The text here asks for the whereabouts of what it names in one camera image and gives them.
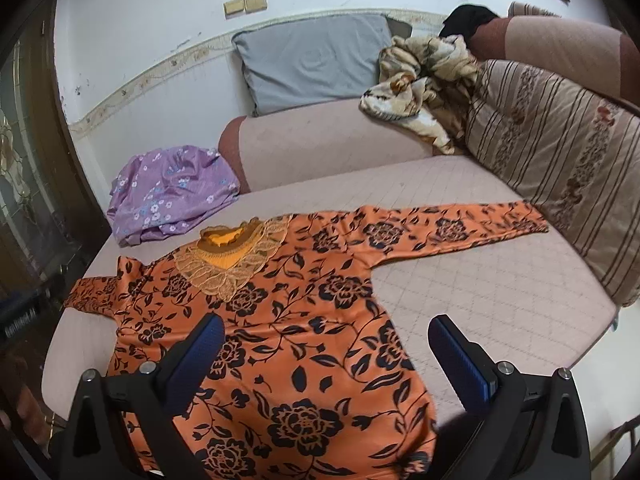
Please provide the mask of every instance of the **long sleeve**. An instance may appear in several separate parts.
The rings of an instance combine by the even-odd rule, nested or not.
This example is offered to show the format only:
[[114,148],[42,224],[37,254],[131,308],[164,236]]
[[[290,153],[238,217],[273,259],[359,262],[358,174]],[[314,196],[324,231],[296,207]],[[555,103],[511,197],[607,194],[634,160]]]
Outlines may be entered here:
[[78,280],[66,298],[64,307],[116,319],[124,314],[120,308],[135,295],[142,283],[149,280],[149,269],[152,268],[145,267],[133,258],[121,256],[116,276]]
[[525,201],[411,209],[363,206],[349,213],[337,212],[330,222],[348,250],[369,267],[548,230],[543,216]]

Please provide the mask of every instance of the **black cloth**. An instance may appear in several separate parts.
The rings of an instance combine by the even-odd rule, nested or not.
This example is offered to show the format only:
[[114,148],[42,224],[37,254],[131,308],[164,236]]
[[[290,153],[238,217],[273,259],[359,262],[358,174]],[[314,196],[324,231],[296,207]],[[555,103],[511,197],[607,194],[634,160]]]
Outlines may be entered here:
[[438,428],[436,449],[427,473],[416,473],[408,480],[441,480],[465,450],[481,422],[479,417],[465,412]]
[[486,7],[477,5],[460,5],[444,20],[444,28],[440,32],[441,38],[461,34],[465,43],[476,33],[480,25],[489,23],[498,15]]

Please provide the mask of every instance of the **black floral print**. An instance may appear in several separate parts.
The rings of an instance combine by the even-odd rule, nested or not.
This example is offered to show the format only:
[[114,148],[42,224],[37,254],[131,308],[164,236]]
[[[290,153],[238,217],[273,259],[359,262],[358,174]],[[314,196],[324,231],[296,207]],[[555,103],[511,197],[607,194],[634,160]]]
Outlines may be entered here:
[[244,394],[239,388],[236,388],[231,392],[231,399],[236,408],[244,408],[249,402],[249,396]]
[[338,235],[331,236],[327,229],[322,229],[313,235],[314,239],[314,251],[316,253],[327,253],[339,249],[340,246],[336,243]]
[[211,370],[207,374],[209,379],[223,379],[228,368],[238,368],[244,364],[246,351],[242,348],[242,342],[235,335],[225,336],[225,343],[220,349],[218,358],[213,361]]
[[181,274],[174,274],[169,277],[169,281],[166,283],[162,296],[165,298],[176,298],[181,294],[184,294],[191,285],[187,280],[183,278]]
[[539,228],[538,224],[536,224],[533,220],[529,220],[526,218],[522,220],[516,220],[512,225],[514,229],[525,232],[537,231]]
[[362,283],[357,276],[345,278],[334,274],[327,277],[318,289],[318,296],[326,301],[334,301],[336,308],[349,308],[358,298],[370,298],[372,295],[370,281]]
[[354,428],[360,428],[360,431],[364,431],[371,425],[371,421],[373,421],[372,416],[356,415],[353,417],[353,422],[351,423],[351,425]]
[[402,461],[401,480],[407,480],[413,474],[424,475],[431,465],[431,457],[423,451],[418,451],[409,455],[407,460]]
[[129,282],[129,285],[127,285],[127,291],[130,296],[136,296],[139,290],[141,290],[148,282],[152,281],[152,276],[142,274],[139,278]]
[[436,236],[447,242],[462,242],[469,238],[466,233],[465,223],[462,220],[449,220],[438,218],[436,221]]
[[269,444],[260,444],[259,446],[254,447],[254,455],[261,458],[268,458],[271,451],[271,446],[269,446]]
[[97,298],[92,298],[91,296],[82,296],[78,298],[73,298],[74,307],[78,310],[89,310],[94,304],[98,304]]
[[212,438],[195,457],[217,478],[238,479],[255,475],[255,461],[247,454],[246,444],[241,440]]
[[264,298],[268,295],[263,288],[256,288],[251,282],[238,290],[233,298],[226,304],[229,312],[235,312],[239,317],[250,316],[255,312]]
[[369,237],[369,245],[376,249],[385,249],[390,245],[395,245],[402,236],[402,229],[388,222],[368,224],[363,232]]
[[102,294],[104,296],[110,296],[113,293],[113,291],[116,289],[117,284],[118,284],[118,280],[116,278],[109,278],[108,280],[106,280],[106,285],[102,290]]
[[322,456],[344,425],[338,413],[318,409],[309,399],[273,408],[267,431],[277,447],[296,447],[303,456]]
[[171,329],[168,326],[156,323],[151,328],[145,328],[142,334],[138,334],[138,339],[145,345],[151,345],[154,339],[162,339],[165,334],[169,333],[171,333]]
[[314,332],[317,334],[321,334],[324,332],[324,327],[326,326],[326,319],[322,316],[316,316],[313,319],[309,320],[309,326],[314,329]]
[[414,366],[404,352],[402,343],[398,337],[398,332],[394,328],[391,321],[387,321],[378,331],[380,336],[380,348],[378,349],[378,357],[376,358],[376,364],[380,368],[386,370],[393,370],[398,365],[406,370],[413,370]]

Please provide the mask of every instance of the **brown cushion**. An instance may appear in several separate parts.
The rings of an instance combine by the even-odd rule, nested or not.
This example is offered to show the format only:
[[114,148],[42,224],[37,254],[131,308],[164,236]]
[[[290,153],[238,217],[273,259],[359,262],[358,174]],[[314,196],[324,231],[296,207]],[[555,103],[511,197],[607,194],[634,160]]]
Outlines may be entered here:
[[557,74],[502,60],[484,63],[476,97],[465,137],[471,153],[540,209],[616,304],[633,303],[640,118]]
[[537,66],[640,106],[640,52],[614,28],[548,16],[497,18],[478,28],[469,49],[479,59]]
[[218,151],[231,166],[231,169],[234,170],[236,177],[238,177],[240,194],[251,193],[251,188],[249,188],[249,183],[246,181],[244,169],[242,168],[239,146],[240,126],[245,119],[246,115],[243,115],[231,120],[222,131],[218,141]]

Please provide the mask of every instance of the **fabric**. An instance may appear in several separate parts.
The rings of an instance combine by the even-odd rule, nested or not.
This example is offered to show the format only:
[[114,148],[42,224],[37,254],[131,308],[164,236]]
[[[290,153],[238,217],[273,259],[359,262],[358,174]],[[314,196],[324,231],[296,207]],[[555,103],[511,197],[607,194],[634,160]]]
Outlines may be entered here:
[[477,72],[461,36],[393,38],[393,46],[380,52],[380,84],[365,92],[360,110],[452,155],[452,138],[464,135],[469,89]]
[[410,132],[363,114],[353,99],[233,120],[218,149],[241,194],[432,153]]
[[555,16],[556,18],[560,18],[560,16],[550,10],[543,9],[542,7],[536,7],[534,5],[521,4],[520,2],[511,3],[509,6],[508,16]]
[[[434,406],[373,296],[370,270],[544,232],[546,222],[525,202],[364,206],[273,221],[288,222],[278,251],[229,301],[180,273],[178,258],[193,247],[183,246],[149,266],[121,258],[116,277],[79,280],[66,305],[116,319],[112,374],[158,360],[206,312],[222,316],[219,359],[174,419],[214,478],[425,471]],[[153,467],[134,418],[127,427]]]
[[189,231],[239,191],[218,150],[153,150],[131,157],[113,181],[107,217],[121,246],[138,245]]
[[440,32],[440,37],[460,35],[468,43],[480,25],[489,23],[494,18],[498,18],[498,15],[486,7],[460,5],[444,20],[444,28]]
[[612,300],[640,291],[640,118],[559,75],[484,65],[466,145],[574,245]]
[[478,59],[537,66],[640,106],[640,52],[614,28],[549,16],[497,18],[478,27],[468,46]]
[[[291,211],[354,210],[367,203],[394,209],[521,199],[471,156],[437,156],[252,192],[201,225],[233,226],[254,215],[272,218]],[[197,238],[198,232],[192,230],[152,244],[120,248],[110,237],[85,277],[116,276],[119,256],[151,264]],[[570,368],[581,359],[607,331],[618,310],[553,226],[544,236],[391,261],[373,269],[371,285],[429,385],[439,425],[463,408],[429,350],[425,334],[434,316],[448,314],[494,361],[506,359],[524,372],[551,375],[556,368]],[[101,320],[105,326],[97,327]],[[42,394],[50,408],[52,402],[71,405],[82,371],[93,367],[106,372],[115,330],[111,318],[65,309],[44,367]],[[66,418],[65,412],[54,411]]]
[[232,43],[261,116],[361,96],[378,79],[391,34],[382,15],[348,14],[240,32]]
[[414,33],[414,28],[407,22],[401,22],[390,17],[386,17],[386,24],[389,26],[389,33],[391,36],[398,36],[398,38],[410,38]]

